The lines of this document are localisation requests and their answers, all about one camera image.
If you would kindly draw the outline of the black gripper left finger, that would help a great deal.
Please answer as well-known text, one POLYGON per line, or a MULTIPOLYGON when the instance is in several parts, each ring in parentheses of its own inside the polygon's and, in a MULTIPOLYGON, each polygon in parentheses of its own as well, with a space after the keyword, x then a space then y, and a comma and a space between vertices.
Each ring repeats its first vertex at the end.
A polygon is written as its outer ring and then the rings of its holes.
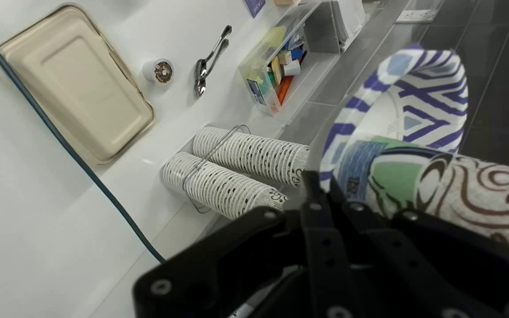
POLYGON ((305 171, 301 208, 312 310, 315 318, 366 318, 368 310, 351 268, 345 242, 317 171, 305 171))

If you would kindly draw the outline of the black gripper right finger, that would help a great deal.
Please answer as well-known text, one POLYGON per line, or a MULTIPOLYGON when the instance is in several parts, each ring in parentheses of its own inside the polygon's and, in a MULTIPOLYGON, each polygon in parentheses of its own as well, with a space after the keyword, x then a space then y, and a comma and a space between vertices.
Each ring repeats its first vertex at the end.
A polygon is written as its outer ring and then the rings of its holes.
POLYGON ((345 196, 336 180, 331 197, 352 266, 368 279, 374 307, 391 318, 474 318, 471 300, 428 261, 400 229, 365 201, 345 196))

